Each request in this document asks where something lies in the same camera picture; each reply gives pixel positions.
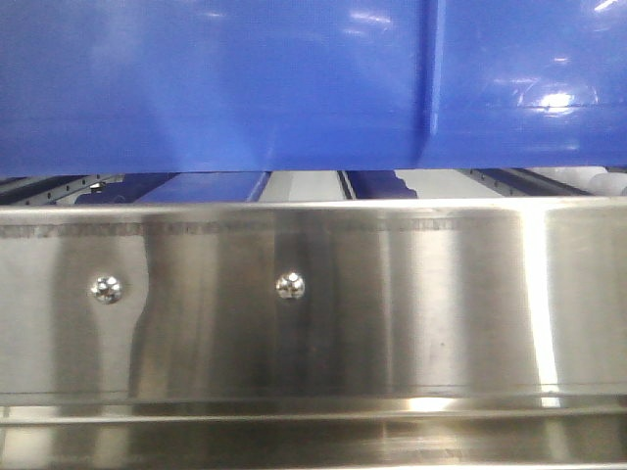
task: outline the stainless steel panel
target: stainless steel panel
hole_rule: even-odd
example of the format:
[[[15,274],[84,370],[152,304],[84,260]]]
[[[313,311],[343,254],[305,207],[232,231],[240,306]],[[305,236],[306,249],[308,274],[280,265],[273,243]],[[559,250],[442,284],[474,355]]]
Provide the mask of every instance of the stainless steel panel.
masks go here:
[[[626,255],[621,199],[2,210],[2,466],[627,461]]]

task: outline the brushed metal surface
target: brushed metal surface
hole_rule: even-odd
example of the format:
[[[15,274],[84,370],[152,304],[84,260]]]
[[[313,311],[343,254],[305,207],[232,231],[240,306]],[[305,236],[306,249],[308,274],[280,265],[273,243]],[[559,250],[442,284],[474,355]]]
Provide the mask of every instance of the brushed metal surface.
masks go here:
[[[1,210],[0,467],[617,465],[626,255],[622,199]]]

